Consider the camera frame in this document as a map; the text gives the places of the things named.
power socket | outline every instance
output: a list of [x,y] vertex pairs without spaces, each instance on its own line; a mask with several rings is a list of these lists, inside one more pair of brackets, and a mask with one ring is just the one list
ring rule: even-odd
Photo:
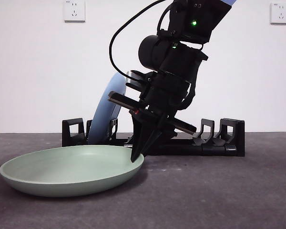
[[66,0],[63,6],[63,17],[65,22],[85,22],[85,1]]
[[286,24],[286,2],[271,3],[271,24]]

green plate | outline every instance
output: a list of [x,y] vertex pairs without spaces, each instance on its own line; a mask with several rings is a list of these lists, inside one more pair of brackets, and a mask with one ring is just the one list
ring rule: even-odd
[[131,149],[71,146],[16,157],[0,167],[5,181],[21,192],[43,197],[74,197],[108,190],[129,180],[144,157],[132,163]]

white wall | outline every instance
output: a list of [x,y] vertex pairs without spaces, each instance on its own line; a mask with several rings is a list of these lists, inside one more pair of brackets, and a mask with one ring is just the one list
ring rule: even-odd
[[[64,23],[63,0],[0,0],[0,133],[60,132],[62,119],[93,117],[115,70],[113,33],[152,0],[86,0],[86,23]],[[124,71],[154,34],[164,2],[137,19],[113,50]],[[177,117],[244,119],[246,130],[286,131],[286,26],[269,24],[270,0],[238,0],[213,32],[196,98]],[[135,98],[138,93],[130,91]],[[123,109],[119,130],[132,131]]]

concrete floor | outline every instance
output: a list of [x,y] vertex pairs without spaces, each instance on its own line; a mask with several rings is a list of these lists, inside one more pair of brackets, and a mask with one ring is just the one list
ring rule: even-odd
[[[60,134],[0,134],[0,165],[61,145]],[[0,177],[0,229],[286,229],[286,133],[246,134],[246,157],[147,157],[130,181],[41,198]]]

plate rim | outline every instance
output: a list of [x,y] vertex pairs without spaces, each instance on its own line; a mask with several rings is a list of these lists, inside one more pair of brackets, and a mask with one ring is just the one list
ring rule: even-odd
[[135,167],[134,169],[131,169],[127,172],[124,172],[124,173],[119,173],[115,176],[112,176],[112,177],[105,177],[105,178],[102,178],[102,179],[96,179],[96,180],[87,180],[87,181],[80,181],[80,182],[59,182],[59,183],[54,183],[54,182],[38,182],[38,181],[27,181],[27,180],[21,180],[21,179],[17,179],[17,178],[14,178],[14,177],[11,177],[9,175],[7,175],[3,169],[4,169],[4,166],[6,166],[8,163],[10,163],[11,161],[15,160],[15,159],[18,159],[20,157],[23,157],[23,156],[27,156],[27,155],[30,155],[30,154],[35,154],[35,153],[38,153],[38,152],[45,152],[45,151],[50,151],[50,150],[54,150],[54,149],[61,149],[61,148],[72,148],[72,147],[93,147],[93,146],[106,146],[106,147],[118,147],[118,148],[127,148],[127,147],[124,147],[124,146],[109,146],[109,145],[84,145],[84,146],[67,146],[67,147],[57,147],[57,148],[51,148],[51,149],[45,149],[45,150],[39,150],[39,151],[35,151],[35,152],[31,152],[31,153],[28,153],[28,154],[23,154],[23,155],[20,155],[20,156],[17,156],[17,157],[14,157],[10,160],[8,160],[7,162],[3,163],[1,166],[0,166],[0,174],[1,176],[3,176],[4,178],[8,179],[8,180],[11,180],[11,181],[16,181],[16,182],[21,182],[21,183],[26,183],[26,184],[30,184],[30,185],[69,185],[69,184],[83,184],[83,183],[89,183],[89,182],[96,182],[96,181],[100,181],[100,180],[106,180],[106,179],[110,179],[110,178],[115,178],[115,177],[118,177],[118,176],[121,176],[123,174],[127,174],[127,173],[130,173],[136,169],[139,169],[143,162],[144,162],[144,156],[142,154],[140,154],[140,156],[138,157],[138,159],[142,160],[139,162],[139,165],[137,167]]

